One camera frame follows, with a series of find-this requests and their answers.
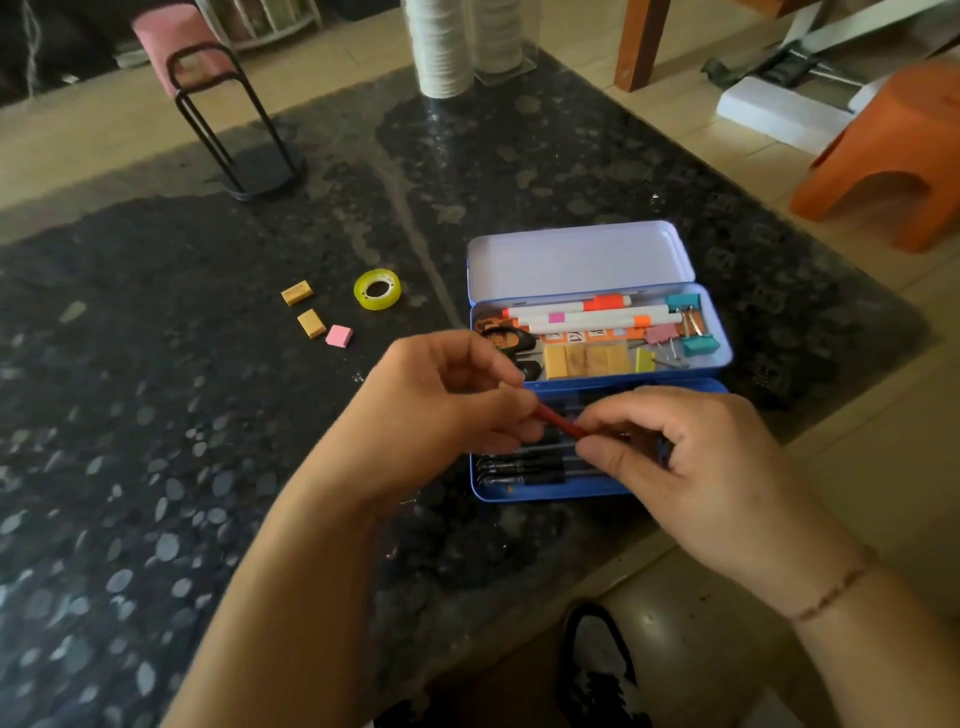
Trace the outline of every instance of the hand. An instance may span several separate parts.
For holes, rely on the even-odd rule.
[[[785,616],[814,604],[857,566],[857,540],[805,488],[753,406],[734,395],[642,387],[600,400],[577,420],[660,432],[669,470],[602,435],[577,453],[626,485],[691,556]]]
[[[460,454],[541,439],[537,396],[522,386],[513,362],[472,331],[398,339],[307,462],[337,487],[402,496]]]

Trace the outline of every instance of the wooden table leg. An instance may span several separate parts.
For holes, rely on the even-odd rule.
[[[630,0],[623,20],[613,83],[634,91],[650,83],[670,0]]]

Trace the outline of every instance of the blue pencil case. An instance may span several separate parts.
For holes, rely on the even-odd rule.
[[[478,237],[468,245],[467,266],[470,323],[477,330],[503,323],[506,312],[511,309],[550,304],[546,307],[549,309],[552,305],[587,302],[595,297],[628,297],[623,300],[629,299],[629,307],[697,302],[697,320],[706,329],[704,335],[686,331],[690,336],[678,337],[669,346],[653,347],[643,341],[626,341],[624,337],[635,329],[614,327],[544,334],[538,337],[533,350],[518,354],[517,359],[537,361],[539,358],[539,362],[543,362],[547,347],[559,343],[583,343],[588,347],[628,347],[628,355],[642,349],[657,362],[648,365],[653,367],[652,371],[549,379],[541,375],[539,379],[526,383],[525,386],[535,390],[542,401],[570,419],[575,419],[579,409],[591,401],[641,385],[670,384],[700,392],[726,392],[713,377],[733,359],[730,341],[709,292],[696,282],[683,241],[674,226],[666,221]],[[683,321],[684,327],[689,321],[697,329],[701,328],[693,322],[692,316],[684,316]],[[705,346],[698,350],[698,344]],[[636,368],[641,369],[639,358]],[[627,492],[612,478],[591,473],[586,463],[575,458],[572,441],[566,441],[553,428],[549,428],[547,440],[542,446],[545,452],[551,452],[550,462],[563,464],[563,473],[555,481],[550,481],[549,477],[545,480],[528,477],[523,483],[517,483],[517,478],[508,476],[510,458],[498,458],[492,463],[483,456],[471,456],[473,492],[487,501],[607,496]],[[534,457],[529,450],[523,456]],[[489,468],[493,465],[500,470],[497,475],[506,475],[490,476]],[[548,469],[546,475],[551,472],[556,474],[556,469]]]

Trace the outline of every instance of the orange stool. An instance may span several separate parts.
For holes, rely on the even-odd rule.
[[[858,182],[902,172],[927,187],[923,207],[895,245],[921,253],[960,213],[960,63],[928,61],[905,68],[817,157],[790,210],[819,220]]]

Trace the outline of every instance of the paper cup stack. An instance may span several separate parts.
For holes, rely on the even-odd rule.
[[[405,0],[420,93],[448,99],[473,83],[462,0]]]
[[[522,0],[470,0],[473,62],[484,73],[506,73],[523,61]]]

